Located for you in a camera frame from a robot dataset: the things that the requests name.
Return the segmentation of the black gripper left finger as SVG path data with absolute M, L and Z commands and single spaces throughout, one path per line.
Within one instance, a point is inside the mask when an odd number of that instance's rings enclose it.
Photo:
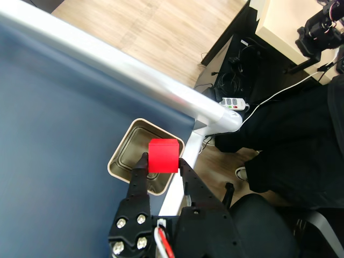
M 131 170 L 126 197 L 120 202 L 108 242 L 112 257 L 150 257 L 152 216 L 147 192 L 148 154 L 144 152 Z

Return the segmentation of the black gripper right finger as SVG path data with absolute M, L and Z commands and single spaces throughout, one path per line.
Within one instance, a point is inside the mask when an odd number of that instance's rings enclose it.
M 188 206 L 178 218 L 173 236 L 176 257 L 246 257 L 227 208 L 184 159 L 179 160 Z

